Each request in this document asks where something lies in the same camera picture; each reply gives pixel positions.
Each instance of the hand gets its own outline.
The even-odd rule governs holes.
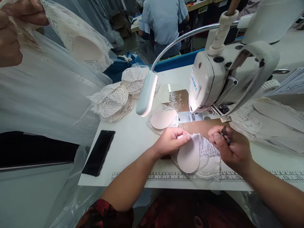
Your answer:
[[[16,3],[6,4],[2,10],[8,16],[16,17],[24,22],[40,26],[49,24],[39,0],[19,0]]]
[[[150,149],[156,153],[158,159],[164,155],[171,154],[191,139],[190,136],[183,136],[177,139],[180,135],[190,135],[190,133],[182,128],[167,128]]]
[[[16,29],[9,17],[0,11],[0,67],[17,66],[22,58]]]
[[[255,163],[251,156],[248,139],[231,127],[226,126],[227,137],[230,145],[220,134],[224,126],[214,126],[208,132],[209,141],[220,151],[221,159],[240,175],[250,171]]]

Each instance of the white wall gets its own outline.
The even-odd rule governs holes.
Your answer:
[[[0,227],[43,227],[71,165],[1,172]]]

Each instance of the measuring tape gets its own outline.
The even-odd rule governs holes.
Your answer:
[[[304,170],[269,170],[270,173],[290,184],[304,184]],[[120,172],[112,173],[112,180]],[[147,181],[182,181],[182,182],[213,182],[214,179],[204,179],[195,174],[185,175],[181,171],[154,171]],[[234,171],[222,171],[220,182],[246,182],[244,178]]]

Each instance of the cuff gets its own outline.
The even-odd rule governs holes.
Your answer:
[[[147,23],[143,21],[139,21],[139,29],[144,31],[145,33],[150,34],[150,27]]]

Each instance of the light blue shirt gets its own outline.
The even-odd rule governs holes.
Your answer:
[[[183,0],[145,0],[139,29],[150,34],[151,28],[155,42],[169,44],[178,37],[178,24],[187,15],[188,10]]]

